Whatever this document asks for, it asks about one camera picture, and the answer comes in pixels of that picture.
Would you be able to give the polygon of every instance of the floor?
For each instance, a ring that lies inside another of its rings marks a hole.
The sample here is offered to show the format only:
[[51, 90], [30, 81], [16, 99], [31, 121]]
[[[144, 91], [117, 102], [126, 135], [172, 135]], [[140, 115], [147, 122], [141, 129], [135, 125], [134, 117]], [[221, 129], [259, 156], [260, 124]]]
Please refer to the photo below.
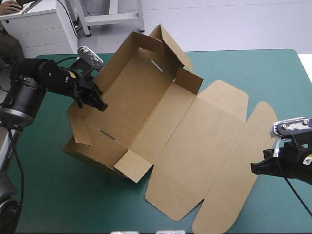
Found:
[[[105, 1], [84, 0], [86, 11], [101, 14]], [[312, 0], [143, 0], [145, 34], [163, 24], [184, 51], [290, 48], [312, 79]], [[119, 0], [120, 13], [136, 0]], [[93, 26], [79, 45], [113, 53], [137, 23]]]

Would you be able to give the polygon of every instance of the unfolded cardboard box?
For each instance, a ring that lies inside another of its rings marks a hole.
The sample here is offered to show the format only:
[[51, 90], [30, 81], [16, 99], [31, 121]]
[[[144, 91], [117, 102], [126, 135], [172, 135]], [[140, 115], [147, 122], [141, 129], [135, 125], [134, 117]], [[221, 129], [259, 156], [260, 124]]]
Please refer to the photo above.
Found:
[[277, 120], [260, 102], [246, 122], [248, 95], [220, 80], [197, 95], [202, 78], [168, 32], [132, 32], [95, 78], [109, 107], [74, 103], [74, 136], [64, 151], [138, 182], [154, 165], [146, 199], [173, 220], [204, 200], [196, 234], [224, 233], [255, 182], [250, 162], [270, 148]]

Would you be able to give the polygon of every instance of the green table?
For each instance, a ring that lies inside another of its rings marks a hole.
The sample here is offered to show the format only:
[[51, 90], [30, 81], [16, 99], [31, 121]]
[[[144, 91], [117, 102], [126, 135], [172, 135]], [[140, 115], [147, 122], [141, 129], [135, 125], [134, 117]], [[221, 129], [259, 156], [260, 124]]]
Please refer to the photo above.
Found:
[[[312, 86], [292, 50], [189, 52], [201, 90], [224, 80], [249, 94], [248, 116], [259, 101], [276, 110], [279, 119], [312, 116]], [[70, 55], [41, 56], [60, 60]], [[112, 54], [100, 55], [107, 62]], [[164, 229], [191, 232], [198, 205], [174, 222], [145, 201], [151, 171], [138, 183], [113, 178], [62, 152], [72, 136], [67, 97], [47, 93], [33, 125], [26, 128], [18, 150], [26, 173], [25, 204], [19, 232], [107, 233]], [[16, 164], [10, 177], [19, 188]], [[312, 186], [292, 180], [312, 208]], [[312, 231], [312, 222], [281, 178], [258, 177], [229, 233], [298, 233]]]

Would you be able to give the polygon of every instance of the white desk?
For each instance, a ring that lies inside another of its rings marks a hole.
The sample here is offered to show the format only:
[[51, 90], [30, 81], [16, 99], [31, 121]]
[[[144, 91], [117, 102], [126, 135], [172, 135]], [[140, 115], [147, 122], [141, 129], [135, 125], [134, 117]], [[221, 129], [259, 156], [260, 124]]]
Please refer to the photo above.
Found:
[[19, 40], [26, 58], [77, 53], [78, 40], [64, 8], [56, 0], [42, 0], [27, 13], [0, 16], [0, 21]]

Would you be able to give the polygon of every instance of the person's arm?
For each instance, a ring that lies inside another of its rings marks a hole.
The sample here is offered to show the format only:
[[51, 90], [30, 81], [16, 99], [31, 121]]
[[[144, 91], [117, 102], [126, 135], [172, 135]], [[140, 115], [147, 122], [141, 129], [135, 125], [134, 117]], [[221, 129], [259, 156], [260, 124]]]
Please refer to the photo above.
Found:
[[0, 4], [0, 15], [6, 15], [10, 13], [18, 13], [21, 10], [21, 6], [15, 0], [5, 1]]

